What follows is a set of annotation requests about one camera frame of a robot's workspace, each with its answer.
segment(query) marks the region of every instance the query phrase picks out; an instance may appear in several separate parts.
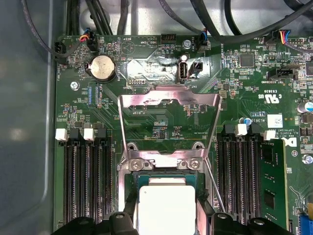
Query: white sticker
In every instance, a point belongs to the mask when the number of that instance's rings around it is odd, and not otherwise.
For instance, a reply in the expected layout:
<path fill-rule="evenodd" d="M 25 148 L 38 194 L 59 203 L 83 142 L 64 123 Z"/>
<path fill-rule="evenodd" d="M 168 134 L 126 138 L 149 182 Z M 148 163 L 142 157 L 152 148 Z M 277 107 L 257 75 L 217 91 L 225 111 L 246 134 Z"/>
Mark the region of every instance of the white sticker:
<path fill-rule="evenodd" d="M 268 128 L 283 128 L 283 115 L 268 114 Z"/>

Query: motherboard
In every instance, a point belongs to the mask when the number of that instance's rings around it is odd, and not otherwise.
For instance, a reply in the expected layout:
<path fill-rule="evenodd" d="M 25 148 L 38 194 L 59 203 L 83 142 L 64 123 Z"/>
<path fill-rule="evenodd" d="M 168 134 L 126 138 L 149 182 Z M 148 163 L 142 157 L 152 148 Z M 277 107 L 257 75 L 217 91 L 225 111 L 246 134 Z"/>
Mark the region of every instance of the motherboard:
<path fill-rule="evenodd" d="M 56 44 L 70 48 L 77 39 L 65 36 Z M 311 38 L 289 43 L 313 47 Z M 54 229 L 79 216 L 100 222 L 119 210 L 122 131 L 130 150 L 207 147 L 215 118 L 207 104 L 130 105 L 121 128 L 119 96 L 175 85 L 221 98 L 209 159 L 226 212 L 243 224 L 265 217 L 301 234 L 313 200 L 309 54 L 266 37 L 223 45 L 203 35 L 97 36 L 57 65 L 56 78 Z M 123 197 L 149 174 L 126 182 Z M 167 174 L 186 175 L 197 196 L 210 196 L 220 210 L 203 173 Z"/>

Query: black cable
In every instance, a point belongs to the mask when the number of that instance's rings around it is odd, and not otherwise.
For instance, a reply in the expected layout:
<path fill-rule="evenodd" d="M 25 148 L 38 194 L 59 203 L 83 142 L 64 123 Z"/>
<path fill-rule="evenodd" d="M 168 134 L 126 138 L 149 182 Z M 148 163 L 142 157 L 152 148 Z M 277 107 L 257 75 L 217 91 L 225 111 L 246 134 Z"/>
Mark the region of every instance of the black cable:
<path fill-rule="evenodd" d="M 231 13 L 231 0 L 224 0 L 224 11 L 225 11 L 226 21 L 230 30 L 233 32 L 234 35 L 242 35 L 238 27 L 236 26 L 233 15 Z"/>
<path fill-rule="evenodd" d="M 79 35 L 79 0 L 72 0 L 72 32 Z"/>
<path fill-rule="evenodd" d="M 162 6 L 162 8 L 164 9 L 164 11 L 167 13 L 167 15 L 169 15 L 174 21 L 180 23 L 182 26 L 184 26 L 185 28 L 189 29 L 192 32 L 195 32 L 196 34 L 201 34 L 202 31 L 199 29 L 196 29 L 194 27 L 192 27 L 191 25 L 189 25 L 188 23 L 186 23 L 182 18 L 180 18 L 173 10 L 172 8 L 169 6 L 169 4 L 167 4 L 167 2 L 165 0 L 158 0 L 158 2 L 160 3 L 160 5 Z"/>
<path fill-rule="evenodd" d="M 67 58 L 68 56 L 72 55 L 75 52 L 75 50 L 80 46 L 81 42 L 78 40 L 78 42 L 76 44 L 74 44 L 67 53 L 60 54 L 60 53 L 57 53 L 54 50 L 52 50 L 50 47 L 48 47 L 45 44 L 45 42 L 42 40 L 39 33 L 37 32 L 35 25 L 34 25 L 32 19 L 30 17 L 26 0 L 21 0 L 21 4 L 22 4 L 23 13 L 24 13 L 26 22 L 27 22 L 32 34 L 37 39 L 37 42 L 39 43 L 39 45 L 42 46 L 46 51 L 48 51 L 49 53 L 51 53 L 52 55 L 54 55 L 58 58 Z"/>
<path fill-rule="evenodd" d="M 104 30 L 106 32 L 107 35 L 113 35 L 111 27 L 110 27 L 110 23 L 108 21 L 108 18 L 106 16 L 106 13 L 104 12 L 101 3 L 99 2 L 99 0 L 93 0 L 92 1 L 96 11 L 99 14 L 100 20 L 102 21 L 102 26 L 104 27 Z"/>
<path fill-rule="evenodd" d="M 94 24 L 96 25 L 98 33 L 100 35 L 105 35 L 104 28 L 101 25 L 100 18 L 98 16 L 98 13 L 97 13 L 96 9 L 94 8 L 94 6 L 92 4 L 92 1 L 91 0 L 86 0 L 86 3 L 87 3 L 87 6 L 88 6 L 88 9 L 90 11 L 91 17 L 92 17 L 92 19 L 94 21 Z"/>
<path fill-rule="evenodd" d="M 302 49 L 302 48 L 298 48 L 298 47 L 296 47 L 296 46 L 294 46 L 294 45 L 292 45 L 292 44 L 290 44 L 290 43 L 288 43 L 288 42 L 286 42 L 286 43 L 284 44 L 284 46 L 289 47 L 289 48 L 291 48 L 291 49 L 294 49 L 294 50 L 296 50 L 296 51 L 299 51 L 299 52 L 301 52 L 301 53 L 313 53 L 313 49 Z"/>
<path fill-rule="evenodd" d="M 128 0 L 121 0 L 121 17 L 119 18 L 117 26 L 117 35 L 123 35 L 125 33 L 127 17 L 128 17 Z"/>
<path fill-rule="evenodd" d="M 244 41 L 247 41 L 249 39 L 257 38 L 260 36 L 263 36 L 265 34 L 268 34 L 269 32 L 273 30 L 278 30 L 287 24 L 291 23 L 295 19 L 297 19 L 299 16 L 301 16 L 304 12 L 306 12 L 308 9 L 313 7 L 313 0 L 310 0 L 307 4 L 302 6 L 299 10 L 293 12 L 292 14 L 286 16 L 284 19 L 273 23 L 265 28 L 262 28 L 260 30 L 257 30 L 255 32 L 238 35 L 238 36 L 221 36 L 214 26 L 212 19 L 209 16 L 209 13 L 206 10 L 206 6 L 203 3 L 203 0 L 190 0 L 191 4 L 193 5 L 198 17 L 200 18 L 203 25 L 206 27 L 206 29 L 210 32 L 212 37 L 221 43 L 224 44 L 230 44 L 230 43 L 241 43 Z"/>
<path fill-rule="evenodd" d="M 299 10 L 299 8 L 304 5 L 298 0 L 284 0 L 284 2 L 288 7 L 290 7 L 294 11 Z M 313 22 L 313 10 L 312 9 L 309 9 L 306 12 L 304 12 L 303 15 L 309 18 Z"/>
<path fill-rule="evenodd" d="M 66 28 L 65 34 L 72 34 L 72 0 L 67 0 L 67 18 L 66 18 Z"/>

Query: metal bracket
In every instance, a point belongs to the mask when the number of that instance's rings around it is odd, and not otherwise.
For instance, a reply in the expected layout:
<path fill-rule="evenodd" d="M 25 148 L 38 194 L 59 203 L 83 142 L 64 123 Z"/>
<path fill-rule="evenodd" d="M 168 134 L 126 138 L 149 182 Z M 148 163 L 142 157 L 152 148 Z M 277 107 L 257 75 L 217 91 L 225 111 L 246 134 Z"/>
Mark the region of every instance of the metal bracket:
<path fill-rule="evenodd" d="M 206 148 L 197 142 L 194 143 L 192 149 L 176 150 L 172 154 L 160 154 L 158 151 L 140 151 L 130 149 L 126 142 L 123 109 L 131 106 L 141 105 L 159 105 L 163 100 L 177 100 L 180 105 L 208 105 L 214 107 L 214 116 L 212 118 L 206 140 Z M 118 166 L 118 198 L 119 208 L 123 210 L 125 205 L 125 174 L 132 171 L 151 170 L 154 167 L 175 167 L 177 169 L 192 169 L 203 172 L 204 164 L 208 167 L 209 176 L 218 195 L 220 204 L 223 207 L 222 200 L 217 191 L 211 171 L 211 164 L 208 159 L 209 149 L 211 147 L 214 130 L 221 111 L 222 98 L 219 94 L 194 94 L 184 85 L 173 86 L 156 86 L 146 94 L 124 94 L 120 95 L 117 100 L 119 117 L 121 122 L 122 138 L 124 145 L 124 153 L 121 164 Z"/>

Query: white slot latch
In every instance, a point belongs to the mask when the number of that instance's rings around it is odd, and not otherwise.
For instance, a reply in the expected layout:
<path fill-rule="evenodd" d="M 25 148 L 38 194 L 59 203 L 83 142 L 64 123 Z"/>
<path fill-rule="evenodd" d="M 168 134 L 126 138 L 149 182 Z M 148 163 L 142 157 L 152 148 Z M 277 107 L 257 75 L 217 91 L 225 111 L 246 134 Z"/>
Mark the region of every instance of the white slot latch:
<path fill-rule="evenodd" d="M 246 124 L 237 124 L 235 129 L 236 137 L 245 136 L 248 133 L 246 127 L 247 127 Z"/>
<path fill-rule="evenodd" d="M 67 129 L 57 128 L 55 131 L 55 139 L 58 141 L 67 141 L 68 140 Z"/>
<path fill-rule="evenodd" d="M 87 141 L 94 141 L 93 128 L 85 128 L 84 129 L 84 139 Z"/>
<path fill-rule="evenodd" d="M 263 139 L 265 141 L 270 141 L 271 139 L 275 139 L 276 131 L 275 130 L 268 130 L 268 131 L 265 131 L 261 135 L 263 135 Z"/>

